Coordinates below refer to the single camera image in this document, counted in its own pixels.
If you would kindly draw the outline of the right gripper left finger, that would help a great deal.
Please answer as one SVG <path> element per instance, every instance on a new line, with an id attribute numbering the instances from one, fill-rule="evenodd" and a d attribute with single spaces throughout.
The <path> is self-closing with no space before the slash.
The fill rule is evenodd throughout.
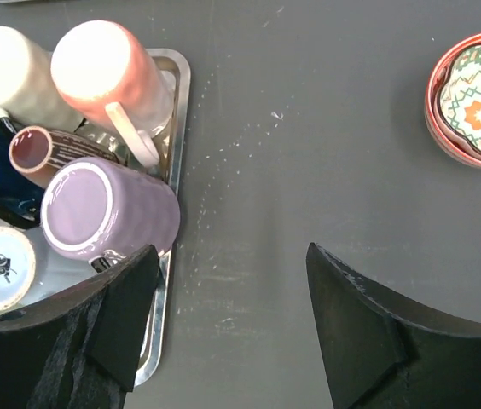
<path id="1" fill-rule="evenodd" d="M 0 315 L 0 408 L 121 408 L 134 389 L 159 256 L 145 245 Z"/>

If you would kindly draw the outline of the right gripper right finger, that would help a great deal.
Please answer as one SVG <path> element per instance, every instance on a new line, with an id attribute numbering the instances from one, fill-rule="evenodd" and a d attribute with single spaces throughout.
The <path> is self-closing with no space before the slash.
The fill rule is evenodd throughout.
<path id="1" fill-rule="evenodd" d="M 336 408 L 481 408 L 481 323 L 404 296 L 316 243 L 310 299 Z"/>

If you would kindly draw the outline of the cream white mug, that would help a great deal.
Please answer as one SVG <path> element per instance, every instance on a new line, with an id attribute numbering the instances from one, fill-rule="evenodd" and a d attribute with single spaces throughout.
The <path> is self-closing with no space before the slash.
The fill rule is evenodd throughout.
<path id="1" fill-rule="evenodd" d="M 0 26 L 0 108 L 21 124 L 73 132 L 84 116 L 59 94 L 50 54 L 22 32 Z"/>

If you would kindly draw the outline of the black gold mug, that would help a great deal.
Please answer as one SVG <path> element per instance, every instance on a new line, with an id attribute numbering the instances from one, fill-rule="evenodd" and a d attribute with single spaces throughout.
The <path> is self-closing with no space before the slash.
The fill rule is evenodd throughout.
<path id="1" fill-rule="evenodd" d="M 21 175 L 46 188 L 55 173 L 73 160 L 85 157 L 104 158 L 126 165 L 103 145 L 62 130 L 47 130 L 31 125 L 20 130 L 9 144 L 9 161 Z"/>

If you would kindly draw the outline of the pink mug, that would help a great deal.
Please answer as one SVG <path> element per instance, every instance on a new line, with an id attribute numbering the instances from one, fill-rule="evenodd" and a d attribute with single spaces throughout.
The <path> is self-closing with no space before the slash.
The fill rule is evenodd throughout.
<path id="1" fill-rule="evenodd" d="M 50 72 L 62 98 L 91 123 L 118 133 L 139 164 L 159 163 L 153 138 L 169 123 L 174 96 L 131 32 L 108 20 L 81 23 L 56 45 Z"/>

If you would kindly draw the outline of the mauve purple mug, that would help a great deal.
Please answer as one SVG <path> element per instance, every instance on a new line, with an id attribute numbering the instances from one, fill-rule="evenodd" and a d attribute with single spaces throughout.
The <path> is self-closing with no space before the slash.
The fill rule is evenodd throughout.
<path id="1" fill-rule="evenodd" d="M 102 158 L 61 168 L 45 190 L 40 215 L 49 245 L 87 263 L 125 258 L 145 245 L 163 255 L 181 221 L 177 196 L 165 182 Z"/>

